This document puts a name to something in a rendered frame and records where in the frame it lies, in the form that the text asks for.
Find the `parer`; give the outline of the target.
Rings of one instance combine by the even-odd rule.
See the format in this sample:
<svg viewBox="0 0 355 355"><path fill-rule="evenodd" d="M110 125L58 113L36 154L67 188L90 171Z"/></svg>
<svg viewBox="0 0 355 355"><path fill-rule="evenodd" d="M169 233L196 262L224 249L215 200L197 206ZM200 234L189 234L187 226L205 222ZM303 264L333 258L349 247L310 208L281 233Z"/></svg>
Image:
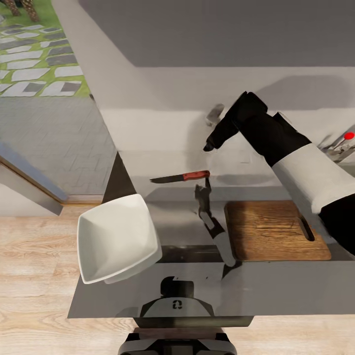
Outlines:
<svg viewBox="0 0 355 355"><path fill-rule="evenodd" d="M208 170L205 171L199 171L199 172L192 172L192 173L186 173L183 175L176 175L176 176L170 176L170 177L161 177L161 178L156 178L156 179L151 179L151 181L155 182L164 182L164 181L174 181L174 180L187 180L188 178L201 178L203 176L210 176L210 172Z"/></svg>

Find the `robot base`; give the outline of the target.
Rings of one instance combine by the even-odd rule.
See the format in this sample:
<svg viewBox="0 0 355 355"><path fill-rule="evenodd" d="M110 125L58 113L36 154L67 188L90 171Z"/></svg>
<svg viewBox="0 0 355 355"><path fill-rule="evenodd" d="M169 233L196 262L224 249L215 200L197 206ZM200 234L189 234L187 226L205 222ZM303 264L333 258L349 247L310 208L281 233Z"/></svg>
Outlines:
<svg viewBox="0 0 355 355"><path fill-rule="evenodd" d="M139 339L129 333L117 355L238 355L226 333L216 333L216 339Z"/></svg>

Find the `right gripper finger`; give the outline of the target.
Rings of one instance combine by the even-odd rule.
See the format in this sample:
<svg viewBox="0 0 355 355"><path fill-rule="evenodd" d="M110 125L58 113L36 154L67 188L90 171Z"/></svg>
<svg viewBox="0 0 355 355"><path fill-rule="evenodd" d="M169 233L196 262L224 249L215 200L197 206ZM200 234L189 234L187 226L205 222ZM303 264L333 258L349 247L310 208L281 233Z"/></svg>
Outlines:
<svg viewBox="0 0 355 355"><path fill-rule="evenodd" d="M204 151L212 151L215 147L207 142L207 145L204 147Z"/></svg>

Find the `cutting board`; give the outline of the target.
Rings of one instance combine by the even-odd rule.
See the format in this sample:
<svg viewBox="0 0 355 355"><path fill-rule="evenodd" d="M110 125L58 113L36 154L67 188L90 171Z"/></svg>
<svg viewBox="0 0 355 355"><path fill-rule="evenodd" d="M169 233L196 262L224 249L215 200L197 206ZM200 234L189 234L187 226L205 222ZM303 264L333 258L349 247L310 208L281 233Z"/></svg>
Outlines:
<svg viewBox="0 0 355 355"><path fill-rule="evenodd" d="M294 201L230 201L225 205L238 260L325 261L331 253ZM299 217L311 239L297 221Z"/></svg>

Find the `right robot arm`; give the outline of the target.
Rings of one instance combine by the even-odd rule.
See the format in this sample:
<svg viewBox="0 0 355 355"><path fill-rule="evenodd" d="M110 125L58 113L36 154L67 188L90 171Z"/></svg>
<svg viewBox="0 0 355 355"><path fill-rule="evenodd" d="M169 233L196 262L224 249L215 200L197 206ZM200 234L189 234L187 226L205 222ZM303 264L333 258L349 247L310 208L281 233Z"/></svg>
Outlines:
<svg viewBox="0 0 355 355"><path fill-rule="evenodd" d="M206 117L214 130L204 151L219 149L241 132L255 152L264 156L310 225L333 237L355 259L355 177L325 155L281 112L268 108L253 92L243 92L225 118L224 105Z"/></svg>

